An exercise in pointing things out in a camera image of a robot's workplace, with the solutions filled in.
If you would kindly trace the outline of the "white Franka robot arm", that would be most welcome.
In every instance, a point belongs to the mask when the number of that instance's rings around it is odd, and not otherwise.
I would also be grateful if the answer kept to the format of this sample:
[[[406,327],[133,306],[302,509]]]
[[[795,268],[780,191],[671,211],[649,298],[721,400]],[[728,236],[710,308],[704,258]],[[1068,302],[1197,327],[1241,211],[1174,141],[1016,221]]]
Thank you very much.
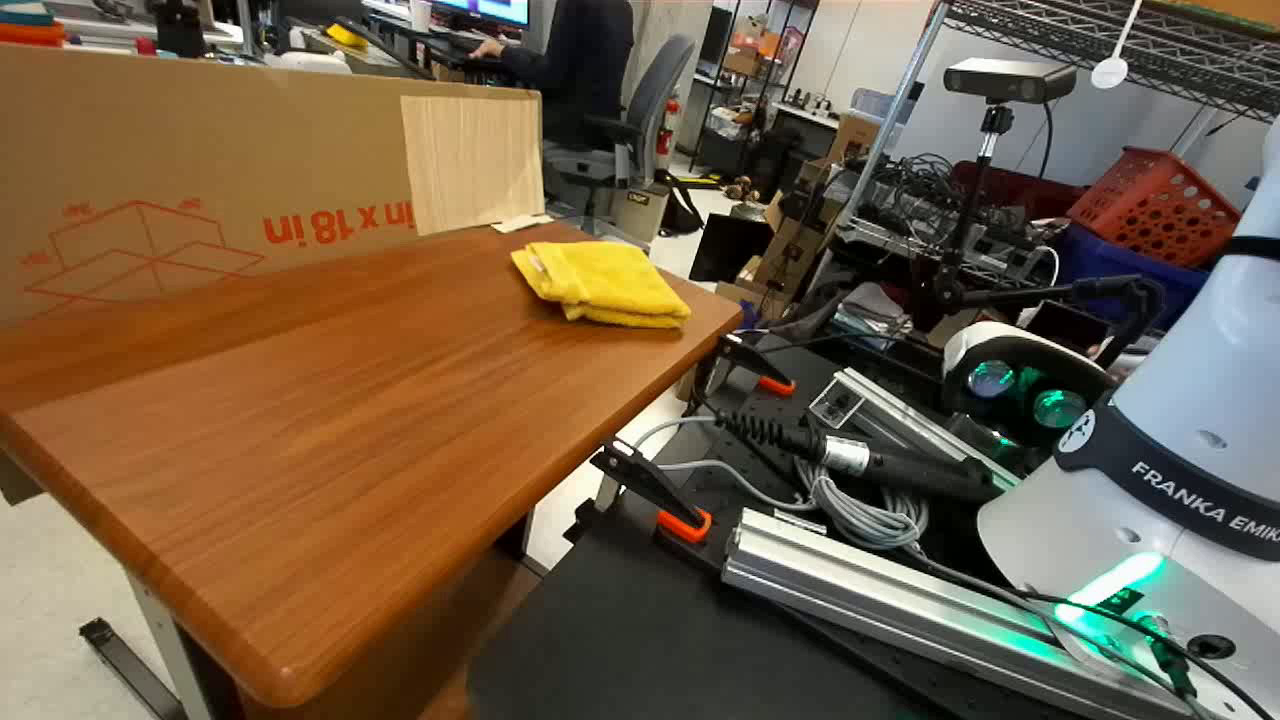
[[[1131,587],[1180,642],[1280,664],[1280,122],[1199,298],[1153,356],[975,518],[1005,581],[1103,600]]]

